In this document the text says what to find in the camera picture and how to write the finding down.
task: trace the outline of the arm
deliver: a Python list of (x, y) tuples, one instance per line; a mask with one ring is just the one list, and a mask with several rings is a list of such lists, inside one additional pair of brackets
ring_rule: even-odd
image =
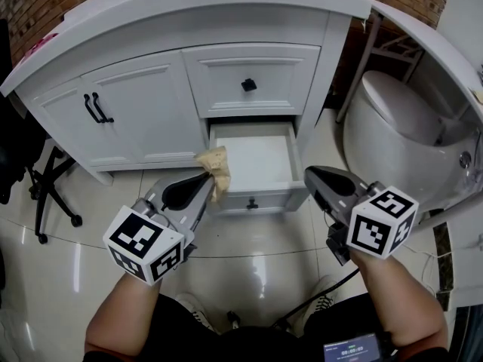
[(392, 256), (386, 260), (351, 250), (377, 316), (398, 357), (406, 360), (428, 348), (448, 347), (448, 329), (438, 301)]
[(122, 360), (137, 356), (149, 334), (159, 285), (124, 274), (89, 323), (85, 352), (104, 351)]

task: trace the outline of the black sleeve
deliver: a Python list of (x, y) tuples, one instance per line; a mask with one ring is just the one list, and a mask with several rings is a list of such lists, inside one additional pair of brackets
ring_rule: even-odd
[(121, 360), (114, 355), (106, 354), (101, 351), (90, 351), (84, 356), (83, 362), (120, 362)]
[(446, 348), (436, 347), (428, 348), (411, 358), (407, 359), (406, 362), (427, 362), (428, 360), (437, 360), (438, 362), (445, 362), (450, 360), (450, 354)]

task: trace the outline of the white toilet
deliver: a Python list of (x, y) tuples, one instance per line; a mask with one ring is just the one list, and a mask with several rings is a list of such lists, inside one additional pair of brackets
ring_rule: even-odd
[(423, 212), (481, 189), (478, 135), (475, 125), (441, 117), (397, 79), (368, 71), (347, 112), (343, 144), (353, 173), (401, 189)]

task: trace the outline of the black pants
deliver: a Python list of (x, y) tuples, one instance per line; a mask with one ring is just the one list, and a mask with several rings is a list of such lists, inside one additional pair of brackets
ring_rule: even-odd
[(271, 356), (291, 352), (299, 354), (318, 349), (318, 358), (323, 356), (324, 344), (355, 338), (368, 333), (383, 338), (383, 328), (377, 318), (374, 305), (368, 294), (353, 297), (332, 307), (316, 312), (306, 323), (301, 339), (281, 330), (259, 327), (241, 327), (218, 336), (200, 324), (182, 305), (160, 295), (152, 316), (149, 336), (141, 360), (160, 360), (162, 350), (180, 348), (184, 357), (208, 354), (215, 357), (232, 357), (254, 351), (269, 352)]

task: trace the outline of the brick wall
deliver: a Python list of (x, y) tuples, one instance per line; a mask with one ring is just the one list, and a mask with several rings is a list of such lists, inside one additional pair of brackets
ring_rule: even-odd
[[(85, 0), (0, 0), (0, 18), (6, 18), (10, 30), (11, 55), (13, 64), (17, 64), (23, 55), (57, 24), (63, 15)], [(418, 20), (435, 27), (445, 7), (446, 0), (378, 0), (406, 12)], [(339, 67), (334, 79), (336, 93), (344, 94), (352, 80), (370, 30), (366, 31), (359, 21), (353, 20), (347, 37)], [(399, 36), (400, 31), (387, 20), (383, 21), (380, 41), (391, 40)], [(372, 57), (369, 66), (389, 70), (392, 75), (404, 74), (403, 62), (382, 60)]]

